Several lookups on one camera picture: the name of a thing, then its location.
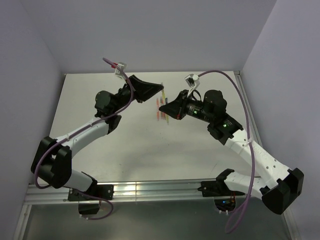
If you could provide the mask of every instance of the white tabletop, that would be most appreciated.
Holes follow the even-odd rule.
[[[139,79],[163,83],[168,101],[188,89],[184,77],[199,72],[138,72]],[[236,81],[232,71],[226,72]],[[238,94],[229,80],[218,73],[200,79],[199,92],[221,90],[227,112],[245,126],[245,114]],[[116,93],[124,82],[112,73],[67,74],[53,120],[50,136],[65,135],[89,121],[96,113],[95,96],[101,90]],[[156,99],[133,102],[123,113],[114,132],[82,149],[72,168],[99,182],[129,182],[215,178],[230,168],[250,175],[251,167],[215,140],[208,123],[186,116],[183,120],[157,120]]]

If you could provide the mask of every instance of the robotic manipulator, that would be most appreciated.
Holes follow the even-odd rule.
[[[130,76],[129,79],[134,88],[133,99],[139,103],[147,101],[164,88],[161,84],[141,81],[134,75]],[[177,120],[182,120],[186,115],[189,115],[207,122],[207,130],[210,135],[222,145],[236,152],[249,165],[252,164],[249,146],[249,141],[251,141],[255,156],[255,171],[260,176],[254,178],[251,195],[261,199],[265,206],[275,214],[282,214],[301,194],[304,174],[298,168],[292,170],[280,163],[254,140],[247,139],[247,132],[241,124],[227,114],[227,102],[221,91],[208,90],[203,101],[197,100],[192,93],[196,91],[199,79],[197,80],[191,74],[185,80],[191,87],[190,90],[181,91],[174,101],[161,106],[159,110]],[[95,118],[83,126],[114,114],[129,102],[130,96],[131,91],[127,83],[116,94],[104,90],[100,91],[95,98],[94,107],[97,110]],[[89,127],[70,139],[68,137],[83,126],[55,139],[49,136],[43,138],[36,152],[31,171],[35,173],[40,158],[50,147],[67,138],[68,141],[60,144],[45,157],[39,166],[38,176],[56,189],[67,187],[81,191],[88,196],[111,200],[113,198],[113,185],[98,184],[92,176],[73,170],[72,158],[94,140],[110,134],[117,128],[120,120],[121,116],[115,115],[106,121],[101,121],[93,127]],[[249,190],[250,179],[250,176],[242,175],[232,169],[226,169],[213,181],[201,182],[198,191],[202,192],[203,197],[244,195]],[[69,194],[68,200],[88,201],[92,199],[81,196],[74,191],[73,194]],[[82,205],[80,208],[79,205],[80,214],[95,214],[98,210],[99,207],[88,210],[88,206]]]

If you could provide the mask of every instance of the gray floor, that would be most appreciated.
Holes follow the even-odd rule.
[[[79,218],[76,204],[35,205],[24,240],[289,240],[283,217],[251,199],[240,227],[225,234],[228,217],[212,199],[116,203],[103,220]]]

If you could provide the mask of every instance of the wall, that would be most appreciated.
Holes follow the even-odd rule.
[[[11,239],[62,74],[18,0],[0,2],[0,238]]]
[[[21,0],[64,73],[241,70],[276,0]]]
[[[264,147],[304,172],[292,210],[303,239],[319,239],[320,1],[278,0],[242,79]]]

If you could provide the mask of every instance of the yellow marker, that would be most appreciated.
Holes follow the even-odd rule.
[[[161,92],[162,92],[163,104],[165,104],[165,102],[166,102],[165,89],[163,88],[163,89],[161,90]],[[169,117],[168,117],[168,115],[167,115],[167,114],[164,114],[164,115],[165,115],[166,123],[169,124]]]

